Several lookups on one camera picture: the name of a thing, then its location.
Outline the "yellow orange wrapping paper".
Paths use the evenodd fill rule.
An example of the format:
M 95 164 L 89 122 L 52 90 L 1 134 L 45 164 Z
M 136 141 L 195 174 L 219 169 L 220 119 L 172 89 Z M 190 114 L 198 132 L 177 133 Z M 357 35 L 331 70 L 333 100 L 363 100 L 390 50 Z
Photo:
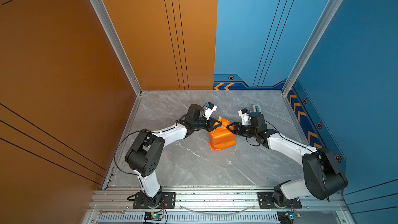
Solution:
M 231 124 L 228 120 L 219 117 L 218 121 L 221 126 L 209 132 L 209 145 L 213 151 L 224 150 L 236 145 L 236 135 L 227 129 L 227 125 Z

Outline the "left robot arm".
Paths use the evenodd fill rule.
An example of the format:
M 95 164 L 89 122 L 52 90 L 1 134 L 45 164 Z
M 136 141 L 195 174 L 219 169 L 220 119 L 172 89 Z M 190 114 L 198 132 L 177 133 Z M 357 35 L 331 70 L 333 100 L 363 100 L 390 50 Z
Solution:
M 212 117 L 194 120 L 179 119 L 171 127 L 158 131 L 142 129 L 125 155 L 125 162 L 133 170 L 141 185 L 141 196 L 150 207 L 157 207 L 162 200 L 162 187 L 155 170 L 159 165 L 164 147 L 183 140 L 195 131 L 211 132 L 222 126 Z

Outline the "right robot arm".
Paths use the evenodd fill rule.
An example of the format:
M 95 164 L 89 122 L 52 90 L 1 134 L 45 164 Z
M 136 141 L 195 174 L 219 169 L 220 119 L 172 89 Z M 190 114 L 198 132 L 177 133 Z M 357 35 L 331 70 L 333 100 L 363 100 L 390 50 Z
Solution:
M 278 207 L 285 207 L 289 201 L 301 197 L 324 200 L 348 186 L 341 165 L 333 151 L 326 147 L 315 148 L 290 140 L 266 125 L 253 127 L 234 122 L 227 125 L 227 129 L 235 135 L 256 139 L 259 145 L 289 157 L 302 167 L 303 178 L 274 187 L 272 199 Z

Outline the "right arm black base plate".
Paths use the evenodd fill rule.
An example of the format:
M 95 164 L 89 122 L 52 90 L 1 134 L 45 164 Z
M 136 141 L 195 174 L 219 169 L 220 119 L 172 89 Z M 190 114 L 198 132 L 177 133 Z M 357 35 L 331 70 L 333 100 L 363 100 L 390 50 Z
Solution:
M 288 200 L 277 192 L 268 192 L 268 191 L 258 192 L 257 197 L 261 209 L 266 209 L 266 208 L 301 209 L 302 208 L 302 204 L 299 198 Z

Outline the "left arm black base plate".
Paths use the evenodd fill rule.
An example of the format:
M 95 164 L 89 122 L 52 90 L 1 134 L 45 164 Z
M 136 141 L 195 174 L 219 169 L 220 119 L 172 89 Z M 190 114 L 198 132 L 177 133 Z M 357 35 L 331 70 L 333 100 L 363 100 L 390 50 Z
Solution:
M 176 203 L 175 192 L 161 192 L 150 198 L 142 191 L 139 191 L 133 200 L 134 209 L 174 209 Z

